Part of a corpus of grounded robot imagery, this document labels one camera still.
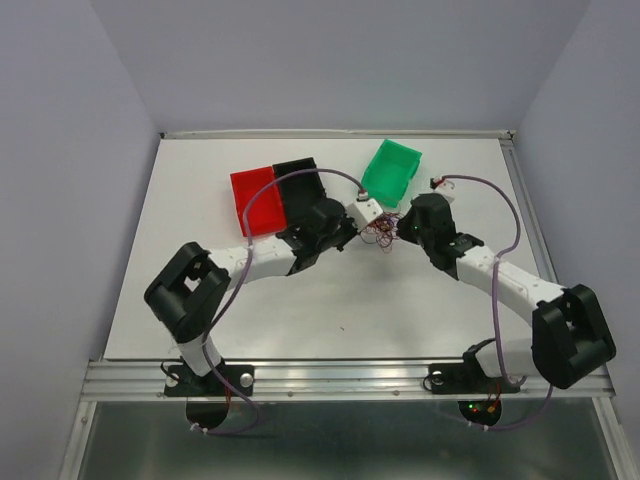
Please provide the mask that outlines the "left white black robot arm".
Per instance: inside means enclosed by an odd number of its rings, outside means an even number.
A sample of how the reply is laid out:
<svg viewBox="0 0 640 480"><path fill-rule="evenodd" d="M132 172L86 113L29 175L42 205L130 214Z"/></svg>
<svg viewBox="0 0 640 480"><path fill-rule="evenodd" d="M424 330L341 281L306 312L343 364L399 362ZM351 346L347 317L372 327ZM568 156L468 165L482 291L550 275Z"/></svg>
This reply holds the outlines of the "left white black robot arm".
<svg viewBox="0 0 640 480"><path fill-rule="evenodd" d="M380 214L371 199L348 206L323 198L285 230L248 245L207 250L196 242L178 249L147 287L143 298L170 333L182 364L165 375L172 396L220 395L226 383L240 386L239 370L229 369L210 332L249 282L300 273L325 251L339 251Z"/></svg>

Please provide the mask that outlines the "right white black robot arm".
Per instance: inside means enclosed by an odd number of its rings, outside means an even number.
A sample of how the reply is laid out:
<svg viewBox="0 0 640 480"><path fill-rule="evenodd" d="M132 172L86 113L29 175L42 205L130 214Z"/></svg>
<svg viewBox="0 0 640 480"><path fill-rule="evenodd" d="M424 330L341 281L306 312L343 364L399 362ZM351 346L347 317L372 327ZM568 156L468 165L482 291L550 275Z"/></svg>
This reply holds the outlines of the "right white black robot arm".
<svg viewBox="0 0 640 480"><path fill-rule="evenodd" d="M478 238L457 230L449 202L421 194L398 222L400 239L420 246L431 264L456 281L504 305L531 329L529 336L504 341L500 334L470 347L460 378L472 390L495 379L540 376L566 390L614 359L617 348L593 290L565 287L504 262Z"/></svg>

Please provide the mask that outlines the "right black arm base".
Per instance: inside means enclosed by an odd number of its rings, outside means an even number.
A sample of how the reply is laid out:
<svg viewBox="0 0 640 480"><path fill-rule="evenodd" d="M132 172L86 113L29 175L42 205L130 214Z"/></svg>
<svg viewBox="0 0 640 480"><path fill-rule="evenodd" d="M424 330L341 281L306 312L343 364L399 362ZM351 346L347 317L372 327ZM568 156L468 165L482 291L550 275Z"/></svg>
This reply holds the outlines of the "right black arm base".
<svg viewBox="0 0 640 480"><path fill-rule="evenodd" d="M495 339L490 338L469 347L458 361L431 364L422 387L434 395L484 394L502 387L501 376L488 376L477 359L484 347L494 344Z"/></svg>

